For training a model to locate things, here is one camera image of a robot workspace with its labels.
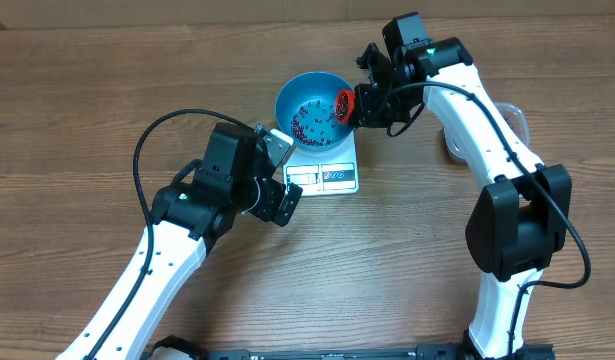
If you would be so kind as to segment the red plastic scoop blue handle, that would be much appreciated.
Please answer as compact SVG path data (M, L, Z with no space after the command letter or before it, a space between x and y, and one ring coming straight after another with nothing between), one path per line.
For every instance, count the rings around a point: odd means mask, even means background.
M355 92L349 89L342 89L336 96L334 104L334 115L336 121L342 125L348 125L351 114L355 108Z

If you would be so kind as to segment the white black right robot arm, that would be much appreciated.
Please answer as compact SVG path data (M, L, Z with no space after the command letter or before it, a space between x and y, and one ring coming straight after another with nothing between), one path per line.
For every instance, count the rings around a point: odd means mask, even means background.
M409 127L423 110L442 123L480 194L465 229L482 276L459 359L552 359L550 345L528 345L523 323L533 288L565 242L572 183L547 167L510 128L457 38L428 37L416 12L382 30L356 63L368 80L337 99L337 120L354 128Z

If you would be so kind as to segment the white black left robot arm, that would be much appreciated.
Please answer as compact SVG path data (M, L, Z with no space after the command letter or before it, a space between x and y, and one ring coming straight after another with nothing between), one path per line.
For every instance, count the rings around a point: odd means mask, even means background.
M203 159L192 164L192 182L176 178L157 192L128 266L61 358L139 358L171 301L237 214L278 226L289 222L302 190L273 174L294 148L277 129L217 124Z

